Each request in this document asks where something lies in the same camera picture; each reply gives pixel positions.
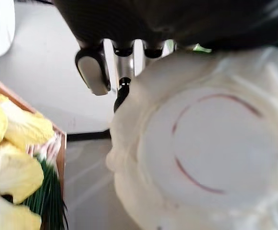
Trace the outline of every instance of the wooden crate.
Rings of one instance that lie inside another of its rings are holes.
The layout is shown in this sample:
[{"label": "wooden crate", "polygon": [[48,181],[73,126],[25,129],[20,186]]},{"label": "wooden crate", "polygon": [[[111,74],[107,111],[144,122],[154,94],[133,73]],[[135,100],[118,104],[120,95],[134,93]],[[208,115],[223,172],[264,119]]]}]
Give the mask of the wooden crate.
[{"label": "wooden crate", "polygon": [[[12,92],[10,89],[8,89],[3,83],[0,82],[0,93],[7,96],[13,103],[15,103],[17,106],[19,106],[21,109],[35,113],[37,110],[32,108],[27,102],[25,102],[22,98],[20,98],[18,95],[16,95],[14,92]],[[62,134],[61,137],[61,148],[58,153],[57,157],[57,168],[59,172],[59,179],[61,183],[61,193],[63,196],[63,190],[64,190],[64,165],[65,165],[65,152],[67,147],[67,135],[64,131],[59,129],[54,123],[53,123],[53,129],[54,131],[59,131]]]}]

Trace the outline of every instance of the robotic arm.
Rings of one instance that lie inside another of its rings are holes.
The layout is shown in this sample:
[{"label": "robotic arm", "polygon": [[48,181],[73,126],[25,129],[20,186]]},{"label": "robotic arm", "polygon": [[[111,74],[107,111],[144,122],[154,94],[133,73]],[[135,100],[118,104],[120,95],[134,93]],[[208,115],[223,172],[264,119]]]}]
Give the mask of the robotic arm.
[{"label": "robotic arm", "polygon": [[[278,0],[54,0],[80,51],[76,66],[95,95],[110,81],[102,41],[113,43],[120,88],[133,71],[133,43],[144,44],[145,65],[161,57],[164,42],[200,43],[213,50],[278,45]],[[117,100],[116,108],[123,98]]]}]

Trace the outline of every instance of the gray floor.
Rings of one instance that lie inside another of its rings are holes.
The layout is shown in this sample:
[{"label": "gray floor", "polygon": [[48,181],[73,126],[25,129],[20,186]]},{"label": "gray floor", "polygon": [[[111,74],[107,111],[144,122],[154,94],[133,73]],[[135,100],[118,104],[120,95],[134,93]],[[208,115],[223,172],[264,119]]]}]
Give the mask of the gray floor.
[{"label": "gray floor", "polygon": [[139,230],[116,197],[105,157],[109,140],[68,143],[65,200],[70,230]]}]

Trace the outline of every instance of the green onion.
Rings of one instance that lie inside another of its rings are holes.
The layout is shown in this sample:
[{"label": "green onion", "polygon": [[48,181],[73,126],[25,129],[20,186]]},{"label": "green onion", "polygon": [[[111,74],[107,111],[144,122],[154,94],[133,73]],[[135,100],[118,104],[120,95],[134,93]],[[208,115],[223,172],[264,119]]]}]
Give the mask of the green onion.
[{"label": "green onion", "polygon": [[41,216],[42,222],[47,223],[49,230],[64,230],[64,221],[68,229],[66,217],[67,207],[61,195],[61,186],[58,175],[53,165],[36,156],[41,164],[44,173],[44,180],[41,187],[30,197],[23,201],[23,205]]}]

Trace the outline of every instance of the silver metal part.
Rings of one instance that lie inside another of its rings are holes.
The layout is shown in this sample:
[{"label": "silver metal part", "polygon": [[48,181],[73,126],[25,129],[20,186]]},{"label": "silver metal part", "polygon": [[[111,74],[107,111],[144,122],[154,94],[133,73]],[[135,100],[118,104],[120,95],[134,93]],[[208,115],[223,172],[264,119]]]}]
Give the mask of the silver metal part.
[{"label": "silver metal part", "polygon": [[126,57],[121,57],[114,54],[114,59],[117,68],[117,81],[121,78],[130,78],[134,77],[134,61],[133,61],[133,52],[131,55]]}]

